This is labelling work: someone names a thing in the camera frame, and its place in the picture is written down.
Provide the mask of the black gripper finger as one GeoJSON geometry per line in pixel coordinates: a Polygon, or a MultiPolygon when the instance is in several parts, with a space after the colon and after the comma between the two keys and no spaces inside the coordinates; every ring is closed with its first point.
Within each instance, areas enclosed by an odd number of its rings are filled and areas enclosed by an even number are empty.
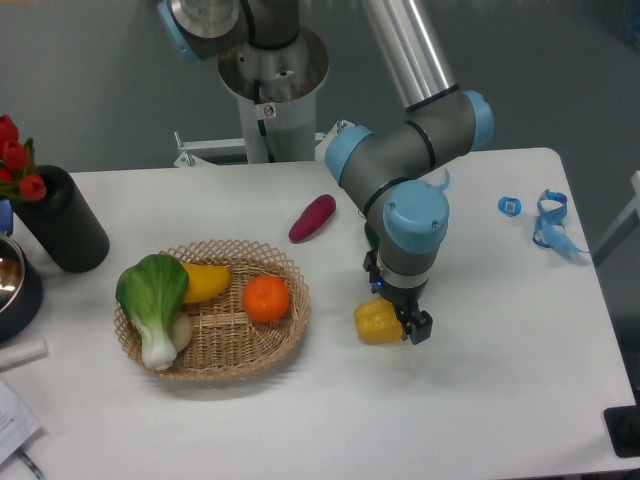
{"type": "Polygon", "coordinates": [[[398,306],[397,319],[401,325],[403,341],[409,340],[413,345],[418,345],[430,338],[433,318],[418,305],[398,306]]]}

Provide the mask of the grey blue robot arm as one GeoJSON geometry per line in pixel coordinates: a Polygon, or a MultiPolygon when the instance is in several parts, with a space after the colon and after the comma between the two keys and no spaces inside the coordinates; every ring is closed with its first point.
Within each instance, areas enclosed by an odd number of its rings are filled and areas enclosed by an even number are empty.
{"type": "MultiPolygon", "coordinates": [[[[377,234],[364,268],[372,291],[389,301],[402,334],[429,338],[432,318],[419,306],[445,238],[449,204],[424,177],[486,144],[489,104],[451,74],[420,1],[363,5],[406,112],[395,130],[338,130],[323,160],[377,234]]],[[[302,26],[296,1],[162,1],[158,12],[179,53],[216,58],[241,117],[251,163],[311,160],[316,94],[328,73],[327,49],[302,26]]]]}

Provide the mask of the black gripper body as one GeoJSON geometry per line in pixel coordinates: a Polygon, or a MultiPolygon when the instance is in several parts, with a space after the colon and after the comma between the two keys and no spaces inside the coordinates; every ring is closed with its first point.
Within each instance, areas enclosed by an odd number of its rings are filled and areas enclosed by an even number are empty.
{"type": "Polygon", "coordinates": [[[379,294],[403,312],[419,309],[419,301],[428,283],[426,273],[402,276],[389,270],[378,258],[376,250],[365,254],[363,268],[368,274],[372,293],[379,294]]]}

